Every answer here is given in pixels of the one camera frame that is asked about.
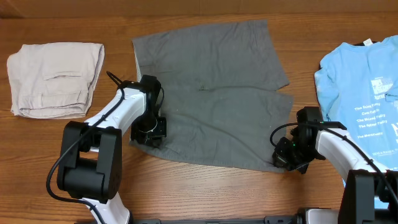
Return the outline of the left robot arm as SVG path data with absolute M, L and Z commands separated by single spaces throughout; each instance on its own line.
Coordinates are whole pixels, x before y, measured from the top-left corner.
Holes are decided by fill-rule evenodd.
M 69 122 L 63 130 L 60 157 L 51 168 L 46 188 L 59 201 L 85 205 L 95 223 L 133 223 L 119 195 L 123 169 L 123 135 L 141 146 L 159 147 L 167 135 L 160 115 L 164 89 L 154 76 L 138 82 L 120 80 L 116 96 L 85 122 Z

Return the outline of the grey shorts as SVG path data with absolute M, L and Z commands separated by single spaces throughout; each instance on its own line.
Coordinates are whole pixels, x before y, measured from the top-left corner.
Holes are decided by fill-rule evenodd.
M 165 95 L 167 135 L 141 151 L 170 161 L 276 172 L 269 138 L 294 99 L 265 20 L 207 24 L 136 37 L 137 76 Z

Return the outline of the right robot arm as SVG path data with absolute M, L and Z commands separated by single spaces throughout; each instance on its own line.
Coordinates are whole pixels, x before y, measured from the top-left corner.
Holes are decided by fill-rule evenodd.
M 376 162 L 337 121 L 324 121 L 319 108 L 306 106 L 291 123 L 292 138 L 273 142 L 273 165 L 306 173 L 314 160 L 328 160 L 345 182 L 339 210 L 301 208 L 265 223 L 397 223 L 397 172 Z

